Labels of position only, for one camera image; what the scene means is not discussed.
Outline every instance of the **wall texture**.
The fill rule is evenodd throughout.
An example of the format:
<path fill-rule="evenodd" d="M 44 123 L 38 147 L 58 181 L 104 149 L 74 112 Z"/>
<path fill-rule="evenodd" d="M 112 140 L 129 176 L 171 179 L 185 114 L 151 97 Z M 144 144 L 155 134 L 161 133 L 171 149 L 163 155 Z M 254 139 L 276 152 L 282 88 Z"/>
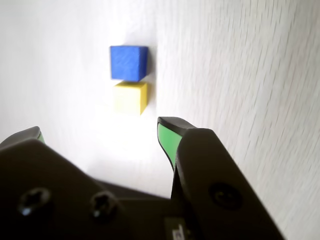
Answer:
<path fill-rule="evenodd" d="M 158 114 L 213 129 L 285 236 L 318 239 L 320 3 L 175 0 L 159 19 Z"/>
<path fill-rule="evenodd" d="M 151 49 L 150 103 L 112 111 L 110 45 Z M 38 125 L 90 175 L 169 196 L 157 116 L 213 129 L 288 239 L 320 230 L 316 0 L 0 1 L 0 141 Z"/>

